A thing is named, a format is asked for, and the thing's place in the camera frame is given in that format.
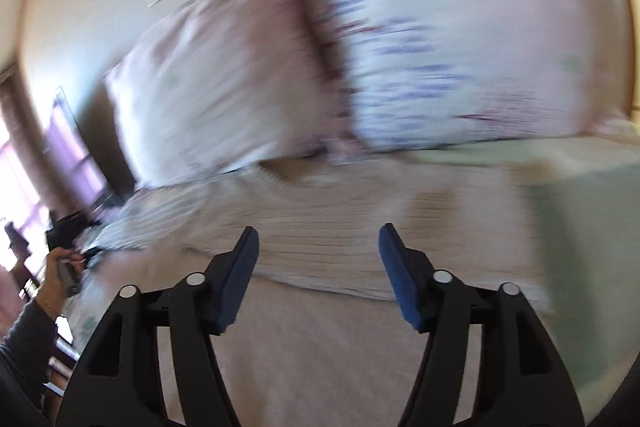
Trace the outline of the person's left hand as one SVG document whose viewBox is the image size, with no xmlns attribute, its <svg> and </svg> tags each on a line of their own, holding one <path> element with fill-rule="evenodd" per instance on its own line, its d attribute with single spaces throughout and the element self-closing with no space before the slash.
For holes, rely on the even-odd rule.
<svg viewBox="0 0 640 427">
<path fill-rule="evenodd" d="M 46 257 L 44 279 L 38 289 L 36 301 L 47 316 L 55 321 L 62 315 L 64 303 L 67 299 L 60 276 L 58 275 L 58 259 L 70 260 L 74 270 L 80 274 L 85 269 L 85 260 L 76 251 L 64 248 L 54 248 Z"/>
</svg>

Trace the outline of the grey sleeved left forearm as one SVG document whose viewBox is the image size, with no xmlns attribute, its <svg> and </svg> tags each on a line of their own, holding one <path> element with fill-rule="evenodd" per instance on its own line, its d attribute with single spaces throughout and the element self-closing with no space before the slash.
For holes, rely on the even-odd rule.
<svg viewBox="0 0 640 427">
<path fill-rule="evenodd" d="M 1 425 L 50 426 L 42 413 L 56 329 L 36 300 L 24 306 L 1 341 Z"/>
</svg>

